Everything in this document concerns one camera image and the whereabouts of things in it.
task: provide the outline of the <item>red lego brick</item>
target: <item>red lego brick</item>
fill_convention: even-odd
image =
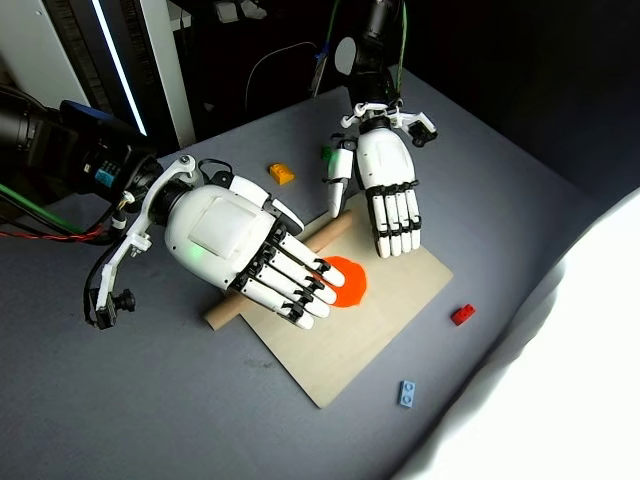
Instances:
[[[453,323],[460,326],[464,322],[469,320],[469,318],[471,318],[474,313],[476,313],[476,309],[474,308],[474,306],[471,304],[467,304],[464,307],[456,310],[454,314],[451,315],[451,320],[453,320]]]

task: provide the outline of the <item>gray table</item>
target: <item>gray table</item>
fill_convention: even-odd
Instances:
[[[118,277],[137,312],[104,332],[82,320],[95,247],[3,239],[0,477],[370,480],[393,471],[591,208],[416,77],[404,89],[408,108],[440,132],[410,151],[423,245],[455,276],[332,405],[317,409],[244,322],[214,333],[201,320],[220,294],[176,264],[160,229]],[[233,162],[310,221],[326,210],[320,147],[348,111],[338,89],[185,151]],[[291,166],[295,182],[276,186],[274,162]],[[85,223],[103,208],[92,197],[56,206]],[[456,328],[449,314],[465,303],[478,313]],[[412,410],[396,405],[402,379],[417,382]]]

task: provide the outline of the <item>blue lego brick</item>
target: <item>blue lego brick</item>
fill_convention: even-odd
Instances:
[[[403,380],[400,384],[400,395],[398,397],[398,403],[403,407],[413,407],[413,394],[416,391],[416,384],[409,380]]]

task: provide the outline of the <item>white cable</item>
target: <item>white cable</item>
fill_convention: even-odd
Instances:
[[[284,52],[286,50],[289,50],[289,49],[295,48],[295,47],[299,47],[301,45],[312,45],[316,50],[318,49],[318,46],[313,42],[307,41],[307,42],[294,43],[293,45],[289,45],[288,47],[279,48],[278,50],[274,50],[271,53],[267,53],[264,57],[262,57],[260,60],[258,60],[258,63],[256,63],[253,66],[253,68],[251,69],[251,73],[249,74],[249,79],[247,80],[247,88],[244,91],[244,111],[245,111],[245,113],[247,112],[248,105],[249,105],[249,85],[251,84],[251,77],[253,77],[253,72],[255,72],[256,68],[258,68],[258,65],[260,65],[264,60],[269,58],[271,55],[275,55],[276,53]]]
[[[133,116],[136,119],[136,123],[138,124],[138,130],[140,130],[140,133],[142,133],[143,135],[147,135],[147,131],[145,130],[144,124],[142,123],[142,118],[140,117],[140,112],[138,111],[136,102],[133,99],[133,93],[131,92],[131,88],[129,87],[129,82],[127,81],[127,77],[124,74],[124,69],[122,68],[122,63],[120,62],[118,51],[116,50],[116,46],[113,43],[113,38],[111,37],[111,32],[109,31],[109,25],[107,24],[107,20],[104,17],[104,12],[102,11],[100,0],[92,0],[91,3],[93,4],[93,8],[96,11],[96,16],[98,17],[98,23],[100,24],[100,28],[102,29],[102,34],[104,35],[104,39],[107,42],[107,46],[109,47],[109,52],[111,53],[113,64],[115,65],[116,71],[118,72],[118,77],[120,77],[120,83],[122,83],[124,94],[126,95],[127,100],[129,101],[129,106],[131,107]]]

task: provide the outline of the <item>light strip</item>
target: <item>light strip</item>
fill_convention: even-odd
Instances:
[[[109,26],[107,25],[107,20],[104,18],[104,12],[102,11],[100,0],[91,0],[91,3],[93,3],[93,8],[96,11],[96,15],[98,16],[98,22],[100,23],[100,28],[102,28],[102,34],[107,41],[109,52],[111,52],[111,58],[113,59],[113,63],[116,66],[116,71],[118,72],[118,76],[120,77],[120,83],[122,83],[124,93],[127,96],[127,100],[129,101],[129,106],[131,107],[133,116],[136,119],[136,123],[138,124],[138,130],[140,130],[140,133],[142,133],[143,135],[146,135],[147,131],[144,128],[142,118],[140,117],[140,112],[138,111],[138,107],[136,106],[136,101],[133,99],[133,93],[131,93],[131,88],[129,87],[129,82],[127,81],[127,77],[124,74],[124,69],[122,68],[122,63],[120,62],[120,57],[118,56],[116,46],[113,43],[113,38],[111,37],[111,32],[109,31]]]

